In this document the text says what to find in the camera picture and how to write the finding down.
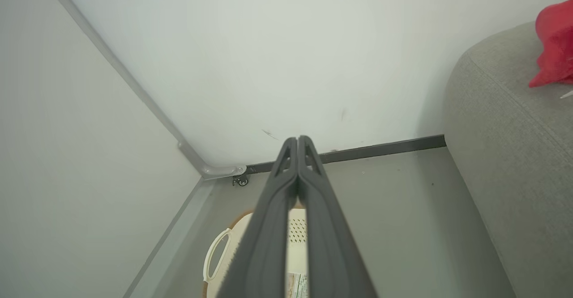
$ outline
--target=gray fabric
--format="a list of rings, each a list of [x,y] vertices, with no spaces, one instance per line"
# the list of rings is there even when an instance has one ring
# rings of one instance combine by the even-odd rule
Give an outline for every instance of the gray fabric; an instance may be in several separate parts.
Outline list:
[[[519,298],[573,297],[573,85],[528,88],[533,23],[468,50],[444,104],[445,137]]]

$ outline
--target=red cloth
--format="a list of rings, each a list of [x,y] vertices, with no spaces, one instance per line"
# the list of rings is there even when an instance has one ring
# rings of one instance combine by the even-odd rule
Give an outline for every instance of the red cloth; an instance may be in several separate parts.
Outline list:
[[[530,88],[552,82],[573,84],[573,0],[546,7],[535,21],[543,43],[538,58],[540,71]]]

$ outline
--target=white panel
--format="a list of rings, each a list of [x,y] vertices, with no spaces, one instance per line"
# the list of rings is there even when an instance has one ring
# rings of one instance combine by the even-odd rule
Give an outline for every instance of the white panel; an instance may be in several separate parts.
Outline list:
[[[458,57],[560,0],[73,0],[209,164],[442,133]]]
[[[200,176],[57,0],[0,0],[0,296],[123,296]]]

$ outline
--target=caster wheel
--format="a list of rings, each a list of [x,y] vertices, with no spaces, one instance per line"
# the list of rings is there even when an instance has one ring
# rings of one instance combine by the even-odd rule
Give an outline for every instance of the caster wheel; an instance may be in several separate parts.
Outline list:
[[[233,186],[235,184],[239,184],[239,186],[245,186],[249,183],[249,179],[247,178],[247,174],[242,174],[239,176],[233,176]]]

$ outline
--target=white basket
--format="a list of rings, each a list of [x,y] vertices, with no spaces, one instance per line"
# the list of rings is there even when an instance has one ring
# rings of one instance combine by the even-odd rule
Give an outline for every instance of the white basket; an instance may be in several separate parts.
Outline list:
[[[249,225],[252,213],[246,214],[241,218],[235,226],[231,229],[224,230],[221,232],[207,251],[207,256],[205,257],[205,263],[203,264],[203,281],[208,285],[204,286],[203,297],[215,298],[219,287],[227,270],[229,270],[229,265],[235,257],[235,252],[239,247],[241,238],[245,234],[247,225]],[[307,213],[304,209],[292,209],[289,211],[289,233],[288,233],[288,249],[286,256],[286,271],[292,273],[307,273]],[[209,265],[211,265],[211,259],[213,257],[213,251],[225,237],[229,236],[225,249],[223,249],[223,254],[217,267],[213,271],[213,275],[209,277]]]

